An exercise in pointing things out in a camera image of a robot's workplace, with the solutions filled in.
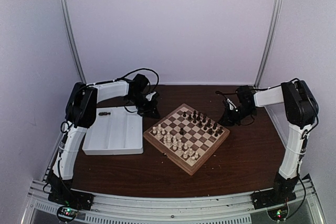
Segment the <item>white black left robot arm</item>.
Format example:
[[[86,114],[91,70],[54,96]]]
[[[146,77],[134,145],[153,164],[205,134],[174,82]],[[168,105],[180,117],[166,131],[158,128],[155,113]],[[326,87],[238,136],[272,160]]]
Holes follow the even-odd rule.
[[[160,118],[159,94],[142,74],[85,84],[77,82],[61,124],[63,139],[47,183],[64,205],[76,197],[70,190],[74,164],[80,149],[86,155],[134,155],[143,153],[142,119]]]

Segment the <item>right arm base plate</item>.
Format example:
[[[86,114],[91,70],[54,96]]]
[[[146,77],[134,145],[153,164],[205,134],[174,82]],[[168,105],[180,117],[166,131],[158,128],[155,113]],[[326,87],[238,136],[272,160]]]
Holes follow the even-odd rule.
[[[255,191],[251,194],[252,203],[254,209],[269,208],[275,205],[284,204],[288,201],[295,200],[296,194],[294,192],[289,193],[287,196],[276,196],[274,189],[268,189],[264,191]]]

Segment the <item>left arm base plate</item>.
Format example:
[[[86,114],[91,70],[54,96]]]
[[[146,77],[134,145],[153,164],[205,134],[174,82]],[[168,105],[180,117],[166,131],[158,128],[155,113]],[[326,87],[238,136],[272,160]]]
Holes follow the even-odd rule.
[[[71,190],[71,194],[66,191],[62,195],[52,191],[48,200],[60,205],[64,205],[77,210],[90,210],[94,195],[80,191]]]

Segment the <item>white plastic sorting tray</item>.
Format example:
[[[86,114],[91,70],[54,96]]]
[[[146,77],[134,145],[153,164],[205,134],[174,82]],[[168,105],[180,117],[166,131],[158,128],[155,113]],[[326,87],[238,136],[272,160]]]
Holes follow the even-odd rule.
[[[130,107],[97,108],[94,124],[87,130],[82,150],[86,155],[135,155],[143,153],[143,118]],[[111,115],[99,116],[99,112]]]

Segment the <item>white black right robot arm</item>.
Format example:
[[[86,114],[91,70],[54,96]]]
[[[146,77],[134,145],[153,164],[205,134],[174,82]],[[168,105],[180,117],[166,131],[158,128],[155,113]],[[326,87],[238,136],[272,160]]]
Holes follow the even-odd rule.
[[[289,123],[286,151],[276,174],[273,189],[269,192],[272,203],[279,204],[292,193],[299,180],[300,166],[306,153],[311,131],[318,125],[318,104],[306,82],[298,78],[270,88],[257,89],[240,86],[236,89],[239,106],[227,93],[216,91],[224,97],[224,113],[218,120],[222,126],[241,125],[244,118],[256,115],[257,108],[283,104]]]

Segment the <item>wooden chess board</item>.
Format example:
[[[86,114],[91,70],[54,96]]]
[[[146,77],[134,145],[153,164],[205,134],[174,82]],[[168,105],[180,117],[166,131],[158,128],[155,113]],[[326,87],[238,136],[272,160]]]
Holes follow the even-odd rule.
[[[189,175],[194,175],[229,136],[229,129],[182,104],[143,137]]]

